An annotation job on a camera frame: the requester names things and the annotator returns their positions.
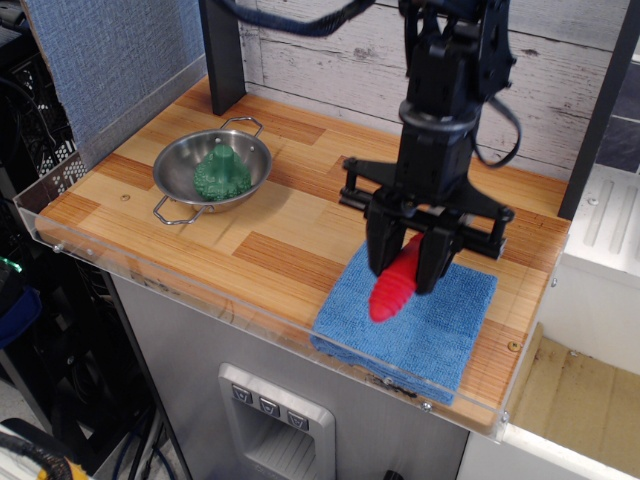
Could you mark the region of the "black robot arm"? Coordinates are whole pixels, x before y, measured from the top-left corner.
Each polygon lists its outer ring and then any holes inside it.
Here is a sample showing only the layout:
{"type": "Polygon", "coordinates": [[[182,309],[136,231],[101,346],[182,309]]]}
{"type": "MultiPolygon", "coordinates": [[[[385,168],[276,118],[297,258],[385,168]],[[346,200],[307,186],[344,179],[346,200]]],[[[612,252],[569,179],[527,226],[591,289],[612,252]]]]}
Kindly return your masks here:
{"type": "Polygon", "coordinates": [[[513,211],[468,178],[478,157],[484,104],[518,121],[496,95],[509,85],[506,1],[402,1],[409,78],[399,108],[396,163],[349,158],[341,203],[364,212],[369,267],[380,275],[400,255],[407,230],[421,233],[414,278],[434,290],[454,256],[501,256],[513,211]]]}

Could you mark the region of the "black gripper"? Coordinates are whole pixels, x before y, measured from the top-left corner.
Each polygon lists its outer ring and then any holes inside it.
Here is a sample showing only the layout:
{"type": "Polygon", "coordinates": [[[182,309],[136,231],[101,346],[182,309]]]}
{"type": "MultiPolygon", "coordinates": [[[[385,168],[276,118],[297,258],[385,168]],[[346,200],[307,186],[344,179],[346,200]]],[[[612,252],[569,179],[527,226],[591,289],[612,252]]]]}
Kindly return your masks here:
{"type": "Polygon", "coordinates": [[[408,229],[423,233],[415,275],[420,295],[433,292],[463,249],[501,256],[514,212],[468,178],[477,130],[476,118],[407,122],[395,163],[344,161],[340,202],[365,213],[369,267],[376,276],[395,260],[408,229]]]}

